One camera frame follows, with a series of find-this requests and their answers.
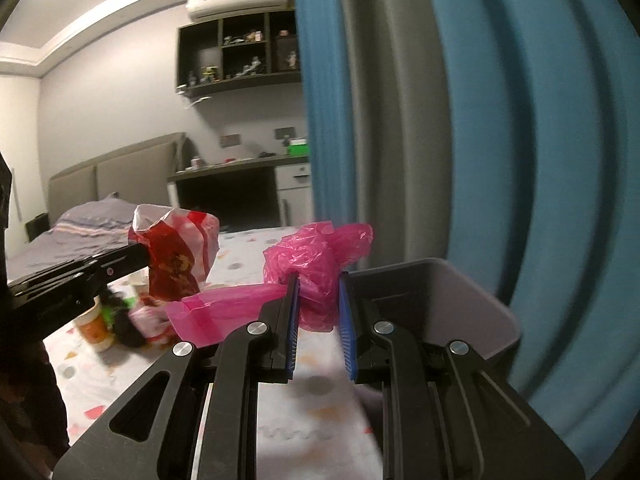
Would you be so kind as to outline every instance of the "dark wooden shelf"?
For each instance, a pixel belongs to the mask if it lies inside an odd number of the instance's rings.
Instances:
[[[289,40],[293,40],[285,49],[277,49],[283,46],[283,40],[277,36],[281,30],[289,31]],[[260,41],[223,44],[227,36],[246,38],[247,34],[257,31],[263,33],[263,39]],[[288,65],[283,62],[283,58],[289,55],[291,50],[298,51],[296,17],[293,9],[251,12],[193,23],[178,29],[175,85],[180,88],[180,93],[196,100],[227,90],[297,83],[302,81],[300,69],[286,70]],[[203,78],[207,73],[207,67],[217,67],[218,76],[222,78],[225,75],[242,73],[252,64],[255,57],[260,60],[259,68],[264,73],[184,88],[193,77],[196,80]]]
[[[291,72],[276,72],[273,74],[245,75],[233,79],[225,79],[213,83],[201,83],[186,89],[185,95],[190,99],[197,99],[218,92],[251,88],[254,86],[266,86],[282,83],[299,83],[302,76],[299,70]]]
[[[228,45],[223,45],[221,48],[231,48],[233,46],[247,46],[247,45],[260,45],[261,43],[267,43],[267,40],[260,41],[244,41],[243,43],[231,43]]]

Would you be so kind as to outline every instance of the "wall outlet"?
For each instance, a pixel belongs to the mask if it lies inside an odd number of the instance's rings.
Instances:
[[[230,148],[231,146],[237,146],[238,144],[242,144],[240,134],[223,135],[220,137],[220,148]]]
[[[289,128],[276,128],[274,132],[277,140],[293,139],[296,136],[296,129],[292,126]]]

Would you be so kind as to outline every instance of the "cabinet drawer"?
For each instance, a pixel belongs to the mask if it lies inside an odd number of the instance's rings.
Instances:
[[[314,221],[314,201],[310,187],[281,189],[278,191],[280,223],[283,226],[300,226]]]
[[[289,164],[276,166],[276,186],[278,189],[293,189],[311,186],[310,164]]]

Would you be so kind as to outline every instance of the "bed sheet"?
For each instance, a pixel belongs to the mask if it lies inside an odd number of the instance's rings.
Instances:
[[[262,251],[295,230],[221,234],[207,283],[261,283]],[[111,287],[133,296],[126,277]],[[72,323],[47,337],[45,345],[65,401],[71,443],[165,351],[116,344],[98,354]],[[300,330],[293,380],[258,386],[258,480],[381,477],[382,457],[344,370],[337,332]]]
[[[135,204],[113,195],[71,208],[49,231],[7,261],[7,278],[17,280],[70,260],[126,245],[135,209]]]

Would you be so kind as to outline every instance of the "metal screw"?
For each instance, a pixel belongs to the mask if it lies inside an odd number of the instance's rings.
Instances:
[[[193,345],[191,343],[187,343],[186,341],[182,341],[174,345],[174,354],[178,357],[189,355],[191,353],[191,350],[193,350]]]
[[[389,321],[379,321],[373,326],[373,330],[379,334],[391,334],[394,331],[394,324]]]
[[[454,341],[449,345],[449,348],[455,355],[465,355],[469,352],[469,345],[464,341]]]
[[[267,332],[267,325],[261,321],[254,321],[253,323],[249,323],[249,326],[246,328],[246,331],[251,335],[260,335]]]

